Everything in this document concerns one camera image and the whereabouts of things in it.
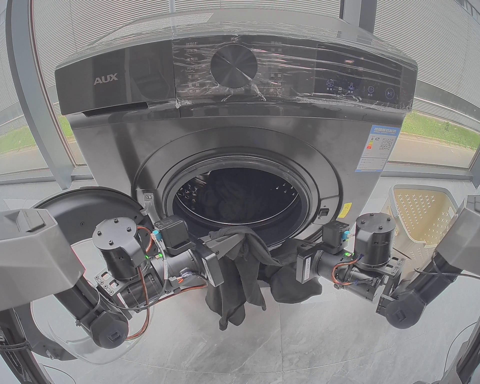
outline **black cloth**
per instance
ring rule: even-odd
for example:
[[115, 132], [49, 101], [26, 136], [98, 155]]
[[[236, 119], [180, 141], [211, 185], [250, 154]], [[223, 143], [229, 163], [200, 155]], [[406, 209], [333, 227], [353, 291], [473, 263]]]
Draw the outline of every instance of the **black cloth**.
[[244, 239], [219, 260], [225, 282], [218, 287], [208, 284], [205, 297], [208, 307], [221, 316], [220, 330], [224, 331], [229, 322], [234, 325], [243, 322], [246, 302], [266, 310], [258, 279], [267, 282], [274, 299], [282, 303], [297, 303], [322, 293], [317, 279], [305, 284], [295, 279], [300, 240], [288, 239], [271, 254], [264, 241], [248, 227], [222, 228], [210, 232], [210, 237], [218, 239], [234, 234], [242, 234]]

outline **qr code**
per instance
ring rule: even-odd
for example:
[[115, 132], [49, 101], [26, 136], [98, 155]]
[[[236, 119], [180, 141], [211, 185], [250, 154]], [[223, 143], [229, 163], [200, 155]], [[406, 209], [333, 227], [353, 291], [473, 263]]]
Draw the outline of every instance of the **qr code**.
[[382, 139], [382, 142], [380, 143], [380, 148], [378, 148], [378, 149], [380, 151], [389, 151], [390, 148], [392, 148], [392, 145], [393, 145], [394, 141], [395, 141], [394, 138], [384, 137]]

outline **gray tile floor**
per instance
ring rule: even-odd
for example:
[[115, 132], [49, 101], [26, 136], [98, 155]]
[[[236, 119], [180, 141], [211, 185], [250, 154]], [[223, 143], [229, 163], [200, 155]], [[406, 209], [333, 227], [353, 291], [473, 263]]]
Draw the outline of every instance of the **gray tile floor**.
[[[365, 211], [380, 210], [395, 184], [445, 187], [458, 204], [475, 193], [470, 182], [381, 178]], [[58, 190], [53, 183], [2, 186], [0, 209], [28, 206]], [[323, 284], [321, 296], [293, 305], [276, 303], [264, 288], [267, 310], [247, 304], [245, 322], [224, 332], [204, 303], [204, 291], [187, 292], [159, 305], [146, 337], [112, 363], [38, 360], [65, 370], [77, 384], [432, 382], [442, 376], [453, 338], [480, 313], [480, 289], [473, 279], [457, 279], [407, 330], [391, 327], [371, 303], [337, 291], [325, 280]], [[450, 358], [468, 332], [462, 336]], [[72, 384], [66, 376], [48, 372], [56, 384]]]

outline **energy label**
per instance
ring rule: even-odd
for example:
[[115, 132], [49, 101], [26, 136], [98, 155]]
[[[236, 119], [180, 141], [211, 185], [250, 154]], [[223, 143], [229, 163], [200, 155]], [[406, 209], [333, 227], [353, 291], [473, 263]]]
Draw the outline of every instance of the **energy label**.
[[400, 134], [400, 128], [372, 125], [355, 172], [382, 172]]

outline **front-loading washing machine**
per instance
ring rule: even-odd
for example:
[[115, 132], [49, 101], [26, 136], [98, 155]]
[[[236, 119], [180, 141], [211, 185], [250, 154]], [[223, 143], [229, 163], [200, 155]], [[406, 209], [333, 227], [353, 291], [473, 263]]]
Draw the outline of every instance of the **front-loading washing machine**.
[[150, 17], [56, 69], [98, 185], [194, 236], [317, 240], [362, 211], [411, 109], [415, 61], [342, 20], [217, 9]]

